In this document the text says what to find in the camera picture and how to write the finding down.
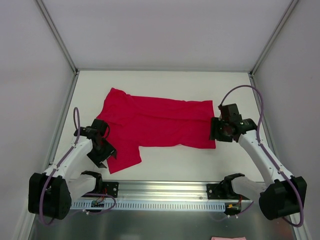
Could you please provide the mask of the red t-shirt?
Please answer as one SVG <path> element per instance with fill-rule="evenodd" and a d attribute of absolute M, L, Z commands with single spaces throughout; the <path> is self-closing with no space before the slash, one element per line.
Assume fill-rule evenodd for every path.
<path fill-rule="evenodd" d="M 213 102 L 135 96 L 111 88 L 97 116 L 108 123 L 104 137 L 116 149 L 107 167 L 110 174 L 140 164 L 140 147 L 215 149 L 210 139 Z"/>

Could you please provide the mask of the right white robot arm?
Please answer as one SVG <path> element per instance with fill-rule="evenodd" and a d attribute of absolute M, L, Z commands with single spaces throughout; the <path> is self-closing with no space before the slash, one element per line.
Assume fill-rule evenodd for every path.
<path fill-rule="evenodd" d="M 245 196 L 259 205 L 268 220 L 285 220 L 287 216 L 299 214 L 299 223 L 292 222 L 291 225 L 297 228 L 303 225 L 307 183 L 303 177 L 295 177 L 287 170 L 264 145 L 259 126 L 252 119 L 227 122 L 213 117 L 210 139 L 238 143 L 250 156 L 264 180 L 264 187 L 260 187 L 243 173 L 234 173 L 225 176 L 212 191 L 213 194 L 228 199 L 237 195 Z"/>

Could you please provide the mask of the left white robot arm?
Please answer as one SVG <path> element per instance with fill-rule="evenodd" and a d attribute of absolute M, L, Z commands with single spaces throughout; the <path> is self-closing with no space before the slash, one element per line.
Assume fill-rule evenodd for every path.
<path fill-rule="evenodd" d="M 105 139 L 108 127 L 81 127 L 74 132 L 73 143 L 60 160 L 43 173 L 29 179 L 28 205 L 30 213 L 40 219 L 62 220 L 72 204 L 82 196 L 97 197 L 103 192 L 101 173 L 82 163 L 90 160 L 94 168 L 105 168 L 104 161 L 116 155 L 116 149 Z"/>

